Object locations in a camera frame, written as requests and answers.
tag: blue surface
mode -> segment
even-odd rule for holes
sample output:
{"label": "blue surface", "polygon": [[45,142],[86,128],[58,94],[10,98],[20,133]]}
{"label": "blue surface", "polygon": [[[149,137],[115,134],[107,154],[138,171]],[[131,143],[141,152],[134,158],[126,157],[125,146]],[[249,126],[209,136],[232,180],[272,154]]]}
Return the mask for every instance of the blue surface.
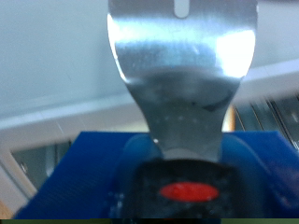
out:
{"label": "blue surface", "polygon": [[[130,188],[135,168],[161,157],[146,133],[81,133],[16,218],[116,217],[121,194],[111,192]],[[256,217],[299,217],[299,156],[278,133],[225,133],[221,162],[237,168]]]}

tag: blue cloth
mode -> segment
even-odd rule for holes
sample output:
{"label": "blue cloth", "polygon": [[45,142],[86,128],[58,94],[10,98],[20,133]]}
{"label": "blue cloth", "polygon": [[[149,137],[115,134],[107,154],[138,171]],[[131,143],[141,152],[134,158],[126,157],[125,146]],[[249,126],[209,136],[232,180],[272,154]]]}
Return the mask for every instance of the blue cloth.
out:
{"label": "blue cloth", "polygon": [[[130,188],[135,168],[162,156],[147,133],[81,133],[15,218],[110,217],[112,183],[119,182],[121,190]],[[299,217],[299,156],[278,133],[224,134],[221,162],[237,167],[249,183],[246,190],[261,196],[251,209],[263,211],[271,205],[271,216]],[[264,185],[271,189],[273,202],[265,202]]]}

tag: red oval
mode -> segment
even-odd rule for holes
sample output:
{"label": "red oval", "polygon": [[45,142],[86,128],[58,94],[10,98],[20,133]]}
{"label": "red oval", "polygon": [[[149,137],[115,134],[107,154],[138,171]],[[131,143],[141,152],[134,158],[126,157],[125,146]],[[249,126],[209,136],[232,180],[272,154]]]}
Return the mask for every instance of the red oval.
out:
{"label": "red oval", "polygon": [[219,191],[216,188],[208,184],[195,182],[169,184],[161,188],[160,193],[171,200],[191,203],[208,202],[219,196]]}

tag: metal spatula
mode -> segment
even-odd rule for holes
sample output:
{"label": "metal spatula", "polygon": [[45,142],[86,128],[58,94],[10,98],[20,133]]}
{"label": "metal spatula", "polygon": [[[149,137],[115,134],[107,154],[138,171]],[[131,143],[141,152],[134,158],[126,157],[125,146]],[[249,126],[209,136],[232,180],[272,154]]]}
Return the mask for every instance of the metal spatula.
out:
{"label": "metal spatula", "polygon": [[[178,13],[178,3],[186,15]],[[221,125],[255,46],[255,0],[109,0],[121,77],[158,147],[220,156]]]}

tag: white wall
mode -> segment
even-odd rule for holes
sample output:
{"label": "white wall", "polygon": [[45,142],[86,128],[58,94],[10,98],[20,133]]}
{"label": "white wall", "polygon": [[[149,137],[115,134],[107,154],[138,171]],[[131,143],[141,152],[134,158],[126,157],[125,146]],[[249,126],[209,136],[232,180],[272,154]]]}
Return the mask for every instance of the white wall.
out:
{"label": "white wall", "polygon": [[0,119],[124,91],[107,0],[0,1]]}

